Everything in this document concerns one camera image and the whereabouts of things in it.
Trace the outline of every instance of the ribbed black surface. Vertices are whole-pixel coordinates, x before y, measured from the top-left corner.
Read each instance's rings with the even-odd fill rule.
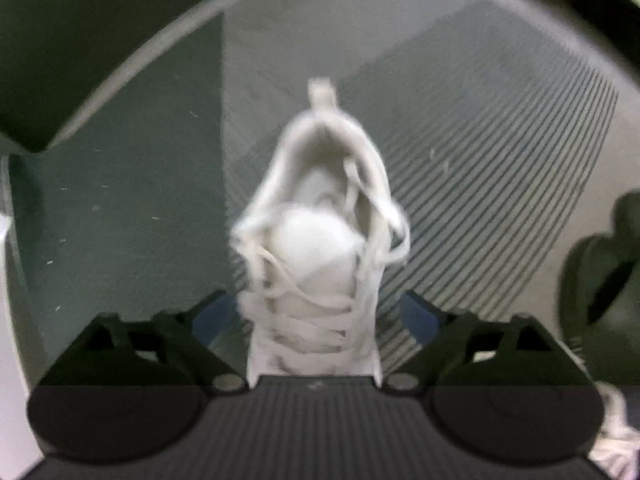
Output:
[[[379,344],[393,369],[416,348],[398,292],[446,310],[508,313],[567,222],[600,153],[616,90],[520,17],[481,1],[339,82],[412,221],[412,258],[380,294]],[[279,132],[226,172],[236,218]],[[238,288],[244,284],[235,261]]]
[[[26,480],[390,480],[605,478],[584,458],[513,468],[476,458],[430,423],[420,404],[369,380],[268,378],[216,400],[173,448],[129,465],[80,466],[47,458]]]

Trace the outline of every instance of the heel pull tab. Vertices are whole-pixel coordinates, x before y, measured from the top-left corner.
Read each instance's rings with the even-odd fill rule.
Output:
[[[308,83],[308,94],[312,108],[338,107],[338,97],[329,78],[310,79]]]

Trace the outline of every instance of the circular pad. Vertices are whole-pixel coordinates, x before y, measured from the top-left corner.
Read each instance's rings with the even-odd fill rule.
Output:
[[[434,389],[434,412],[461,444],[500,462],[537,465],[588,452],[604,416],[598,392],[545,376],[535,359],[463,365]]]
[[[91,352],[52,371],[31,393],[29,422],[47,452],[77,462],[156,452],[189,430],[204,405],[181,372],[130,354]]]

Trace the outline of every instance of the blue surface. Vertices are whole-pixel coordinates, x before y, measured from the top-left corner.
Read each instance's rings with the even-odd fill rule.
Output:
[[[238,316],[236,298],[223,294],[205,308],[193,320],[191,332],[204,346],[209,346],[220,331]]]
[[[421,345],[428,345],[440,332],[438,317],[408,294],[400,297],[400,313],[402,324]]]

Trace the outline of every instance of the dark green wall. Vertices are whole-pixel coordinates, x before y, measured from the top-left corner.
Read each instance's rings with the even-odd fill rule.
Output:
[[[28,150],[114,68],[201,0],[0,0],[0,132]]]

